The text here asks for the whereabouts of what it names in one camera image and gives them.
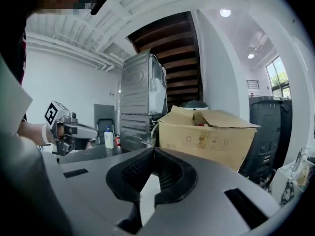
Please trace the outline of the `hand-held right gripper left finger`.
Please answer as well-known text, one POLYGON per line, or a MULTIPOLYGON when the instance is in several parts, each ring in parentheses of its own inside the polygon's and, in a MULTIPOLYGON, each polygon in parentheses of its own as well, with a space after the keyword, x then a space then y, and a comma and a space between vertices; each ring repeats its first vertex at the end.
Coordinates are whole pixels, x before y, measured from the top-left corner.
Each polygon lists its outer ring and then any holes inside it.
POLYGON ((133 203, 128 218, 117 226, 136 234, 142 228, 140 215, 140 193, 154 169, 154 149, 148 148, 109 169, 106 183, 113 194, 120 200, 133 203))

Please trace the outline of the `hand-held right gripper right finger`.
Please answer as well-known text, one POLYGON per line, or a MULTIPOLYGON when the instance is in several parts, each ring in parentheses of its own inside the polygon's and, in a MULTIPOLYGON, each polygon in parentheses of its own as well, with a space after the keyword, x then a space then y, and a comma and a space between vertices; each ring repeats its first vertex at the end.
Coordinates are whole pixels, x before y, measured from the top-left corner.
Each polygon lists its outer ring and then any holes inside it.
POLYGON ((156 205, 180 202, 198 181, 198 173, 191 164, 159 148, 154 149, 153 174, 160 185, 160 192, 155 195, 156 205))

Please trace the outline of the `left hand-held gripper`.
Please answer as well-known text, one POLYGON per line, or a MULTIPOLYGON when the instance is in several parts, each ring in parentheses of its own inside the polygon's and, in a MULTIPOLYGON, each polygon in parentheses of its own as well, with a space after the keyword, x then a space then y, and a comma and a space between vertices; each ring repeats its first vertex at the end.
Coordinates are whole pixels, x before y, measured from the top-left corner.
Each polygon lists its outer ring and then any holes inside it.
POLYGON ((50 103, 44 119, 51 132, 55 123, 64 125, 64 139, 56 141, 56 154, 60 156, 66 156, 72 150, 86 150, 91 145, 91 139, 99 136, 97 129, 78 123, 76 114, 56 101, 50 103), (72 136, 75 131, 77 131, 76 138, 72 136))

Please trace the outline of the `person's left hand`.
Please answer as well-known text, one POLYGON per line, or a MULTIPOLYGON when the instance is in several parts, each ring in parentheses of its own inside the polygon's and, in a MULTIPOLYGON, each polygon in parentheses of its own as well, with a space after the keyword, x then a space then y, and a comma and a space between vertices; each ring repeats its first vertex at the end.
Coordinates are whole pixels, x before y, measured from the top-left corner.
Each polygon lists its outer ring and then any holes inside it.
POLYGON ((53 129, 52 129, 52 135, 53 139, 55 141, 62 141, 64 139, 65 133, 64 133, 64 125, 60 123, 55 123, 53 129))

